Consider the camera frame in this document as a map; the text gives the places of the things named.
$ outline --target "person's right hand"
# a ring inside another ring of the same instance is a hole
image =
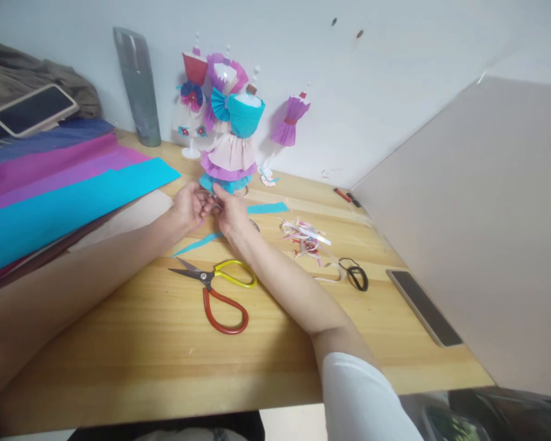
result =
[[[248,228],[253,228],[249,222],[247,204],[242,197],[231,195],[217,183],[214,183],[212,189],[220,206],[215,207],[212,212],[218,219],[220,231],[227,239],[233,234],[244,233]]]

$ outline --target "blue paper dress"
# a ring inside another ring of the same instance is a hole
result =
[[[237,99],[237,95],[225,96],[212,90],[211,105],[214,114],[222,121],[231,123],[231,132],[223,134],[203,152],[202,166],[206,174],[200,184],[212,192],[212,184],[218,182],[229,193],[244,188],[251,182],[257,170],[253,151],[252,135],[257,130],[265,103],[254,107]]]

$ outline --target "person's left hand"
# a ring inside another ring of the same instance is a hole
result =
[[[170,211],[187,231],[196,228],[214,206],[214,198],[199,183],[186,184],[173,199]]]

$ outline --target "smartphone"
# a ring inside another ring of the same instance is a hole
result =
[[[461,337],[422,290],[412,274],[394,269],[388,269],[386,273],[435,343],[442,347],[463,344]]]
[[[46,85],[0,107],[0,126],[16,138],[48,130],[80,107],[58,85]]]

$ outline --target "scissor blade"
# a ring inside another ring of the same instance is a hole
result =
[[[181,274],[182,276],[191,277],[192,279],[200,280],[200,271],[191,271],[189,269],[174,269],[170,268],[170,271],[173,271],[174,273]]]
[[[191,263],[186,262],[184,259],[180,259],[179,257],[176,257],[176,259],[178,259],[178,260],[182,263],[182,265],[184,265],[188,270],[190,270],[190,271],[198,271],[199,273],[202,272],[201,269],[196,268],[196,267],[193,266]]]

